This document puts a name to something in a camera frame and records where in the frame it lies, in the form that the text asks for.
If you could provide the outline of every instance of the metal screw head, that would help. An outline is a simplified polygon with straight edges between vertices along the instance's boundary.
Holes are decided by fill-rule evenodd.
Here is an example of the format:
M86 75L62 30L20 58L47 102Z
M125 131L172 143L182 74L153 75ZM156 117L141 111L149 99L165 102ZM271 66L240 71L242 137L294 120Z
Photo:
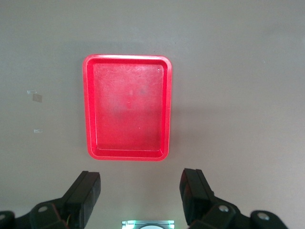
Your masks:
M260 219L262 219L262 220L269 220L269 219L270 219L270 217L269 217L267 214L263 213L263 212L259 212L259 213L257 214L257 216L258 216Z
M38 212L44 212L44 211L46 211L47 209L48 209L47 206L43 206L43 207L41 207L41 208L38 209Z
M228 212L229 211L229 208L226 205L220 205L218 208L222 212Z

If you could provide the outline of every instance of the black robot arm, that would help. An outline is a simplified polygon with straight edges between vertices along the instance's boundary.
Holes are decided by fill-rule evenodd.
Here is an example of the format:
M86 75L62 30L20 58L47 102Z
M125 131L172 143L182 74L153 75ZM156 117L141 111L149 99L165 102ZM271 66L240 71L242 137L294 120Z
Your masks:
M214 196L199 169L184 169L180 194L189 229L288 229L268 211L253 211L250 217L242 215L237 206Z
M100 192L100 174L83 171L62 198L40 203L19 218L1 211L0 229L83 229Z

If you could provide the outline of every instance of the red plastic tray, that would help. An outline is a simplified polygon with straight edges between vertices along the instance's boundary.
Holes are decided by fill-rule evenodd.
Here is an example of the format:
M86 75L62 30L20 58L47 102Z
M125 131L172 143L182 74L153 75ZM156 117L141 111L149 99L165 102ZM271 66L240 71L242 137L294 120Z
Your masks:
M166 57L89 55L83 81L87 146L93 158L166 158L172 89L172 65Z

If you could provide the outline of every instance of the metal part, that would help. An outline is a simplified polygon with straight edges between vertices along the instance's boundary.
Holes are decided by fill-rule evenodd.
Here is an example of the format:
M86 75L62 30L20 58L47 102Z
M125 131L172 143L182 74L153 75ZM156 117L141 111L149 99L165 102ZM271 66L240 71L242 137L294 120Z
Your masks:
M267 214L263 213L263 212L259 212L259 213L257 214L257 216L258 216L260 219L262 219L262 220L269 220L269 219L270 219L269 216L268 216Z
M41 208L38 209L38 212L44 212L48 210L48 207L47 206L42 206Z
M174 229L175 224L173 220L128 220L122 221L122 229L143 229L143 228L162 228Z
M229 211L229 208L226 205L220 205L218 208L222 212L228 212Z

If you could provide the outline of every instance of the plastic tray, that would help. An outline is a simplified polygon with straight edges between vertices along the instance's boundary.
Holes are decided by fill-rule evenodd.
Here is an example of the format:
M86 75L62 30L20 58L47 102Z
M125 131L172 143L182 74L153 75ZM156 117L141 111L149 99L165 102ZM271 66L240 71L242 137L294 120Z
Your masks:
M172 65L166 57L89 55L83 81L87 146L93 158L167 157Z

